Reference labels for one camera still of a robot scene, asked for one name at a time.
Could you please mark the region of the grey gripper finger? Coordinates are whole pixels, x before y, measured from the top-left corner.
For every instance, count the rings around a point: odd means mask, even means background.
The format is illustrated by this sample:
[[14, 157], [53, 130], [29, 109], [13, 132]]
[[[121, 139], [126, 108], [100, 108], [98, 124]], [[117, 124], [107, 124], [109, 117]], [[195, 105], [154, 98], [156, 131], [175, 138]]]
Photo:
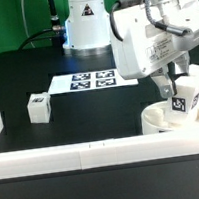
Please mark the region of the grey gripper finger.
[[178, 58], [174, 60], [174, 70], [176, 76], [188, 76], [189, 75], [189, 64], [190, 64], [190, 54], [183, 53]]
[[174, 95], [175, 88], [173, 87], [173, 82], [169, 78], [169, 71], [167, 66], [163, 66], [153, 72], [151, 75], [151, 80], [157, 85], [160, 91], [160, 96], [165, 98], [171, 98]]

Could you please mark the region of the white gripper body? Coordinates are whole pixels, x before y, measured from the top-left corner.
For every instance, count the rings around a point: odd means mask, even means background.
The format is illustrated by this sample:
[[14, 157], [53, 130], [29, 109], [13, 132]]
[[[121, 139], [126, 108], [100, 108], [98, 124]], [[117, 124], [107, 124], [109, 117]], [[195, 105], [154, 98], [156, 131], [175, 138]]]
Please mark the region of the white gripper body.
[[[111, 35], [115, 66], [122, 78], [147, 77], [199, 45], [199, 1], [175, 0], [164, 4], [164, 7], [167, 13], [164, 18], [172, 26], [189, 30], [185, 36], [175, 36], [155, 28], [148, 22], [144, 5], [135, 5], [113, 14], [123, 38], [120, 41]], [[164, 19], [157, 6], [151, 7], [151, 14], [157, 21]]]

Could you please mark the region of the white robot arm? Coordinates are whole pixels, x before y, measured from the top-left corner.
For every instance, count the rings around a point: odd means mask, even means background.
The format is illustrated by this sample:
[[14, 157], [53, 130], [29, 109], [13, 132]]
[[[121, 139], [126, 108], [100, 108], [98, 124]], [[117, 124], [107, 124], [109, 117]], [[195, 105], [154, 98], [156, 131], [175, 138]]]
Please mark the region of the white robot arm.
[[76, 55], [113, 52], [127, 80], [150, 76], [163, 98], [176, 93], [167, 66], [189, 71], [189, 51], [199, 45], [199, 0], [68, 0], [64, 51]]

